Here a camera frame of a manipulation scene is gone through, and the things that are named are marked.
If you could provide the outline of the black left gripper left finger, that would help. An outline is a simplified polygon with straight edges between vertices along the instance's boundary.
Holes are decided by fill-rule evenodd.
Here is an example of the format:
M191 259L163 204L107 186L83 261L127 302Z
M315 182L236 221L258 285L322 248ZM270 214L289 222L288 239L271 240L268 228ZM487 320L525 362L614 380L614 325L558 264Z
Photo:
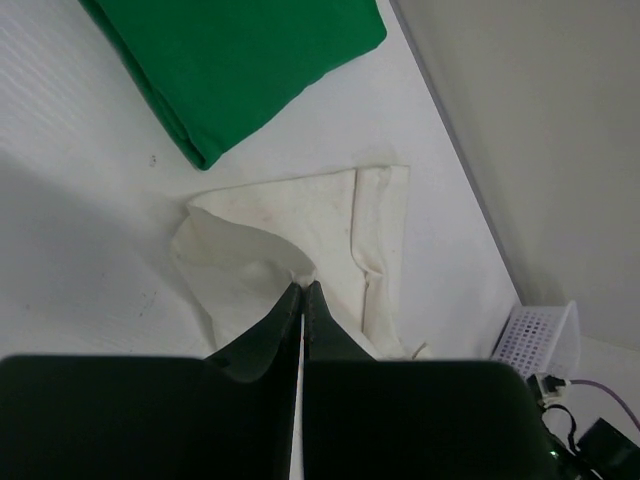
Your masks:
M1 363L5 479L285 479L302 289L204 358L15 355Z

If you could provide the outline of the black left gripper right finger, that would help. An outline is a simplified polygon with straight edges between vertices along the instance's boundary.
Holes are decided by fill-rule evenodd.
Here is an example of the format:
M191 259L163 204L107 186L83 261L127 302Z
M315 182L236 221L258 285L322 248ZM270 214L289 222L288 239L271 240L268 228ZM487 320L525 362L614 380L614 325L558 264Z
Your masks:
M493 361L382 361L305 293L302 461L308 479L553 479L530 390Z

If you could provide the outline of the white t shirt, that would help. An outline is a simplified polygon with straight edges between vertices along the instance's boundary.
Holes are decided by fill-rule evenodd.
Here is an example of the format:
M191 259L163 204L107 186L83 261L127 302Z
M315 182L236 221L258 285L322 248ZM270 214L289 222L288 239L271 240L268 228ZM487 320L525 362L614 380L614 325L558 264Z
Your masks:
M410 170L406 166L214 190L193 198L171 257L224 347L291 284L319 283L329 311L378 359L426 360L397 332Z

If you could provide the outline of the green t shirt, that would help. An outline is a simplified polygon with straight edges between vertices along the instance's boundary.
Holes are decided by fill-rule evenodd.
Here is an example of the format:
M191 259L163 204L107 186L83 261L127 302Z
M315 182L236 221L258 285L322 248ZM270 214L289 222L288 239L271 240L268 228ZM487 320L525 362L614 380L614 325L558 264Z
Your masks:
M374 1L84 1L181 153L209 170L307 87L377 48Z

